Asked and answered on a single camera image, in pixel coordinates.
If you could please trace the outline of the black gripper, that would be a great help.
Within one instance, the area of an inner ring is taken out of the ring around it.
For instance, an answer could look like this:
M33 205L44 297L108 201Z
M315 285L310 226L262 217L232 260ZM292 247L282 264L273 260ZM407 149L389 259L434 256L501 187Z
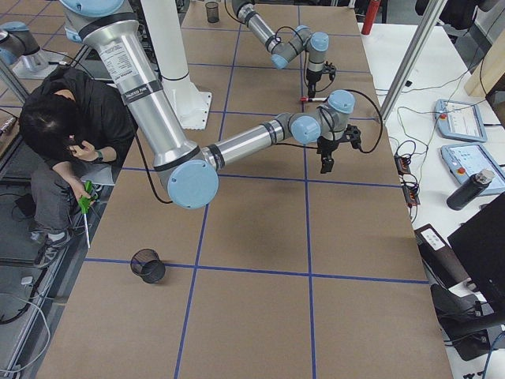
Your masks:
M323 75L328 75L330 81L336 76L336 67L332 62L313 62L308 60L305 64L305 83L308 89L308 97L314 98L316 95L316 83L321 80Z
M331 154L335 151L341 143L351 143L353 149L361 148L361 131L351 124L348 124L343 135L339 139L327 139L326 137L319 137L317 139L316 153L321 155L321 174L331 173L334 166L334 159Z

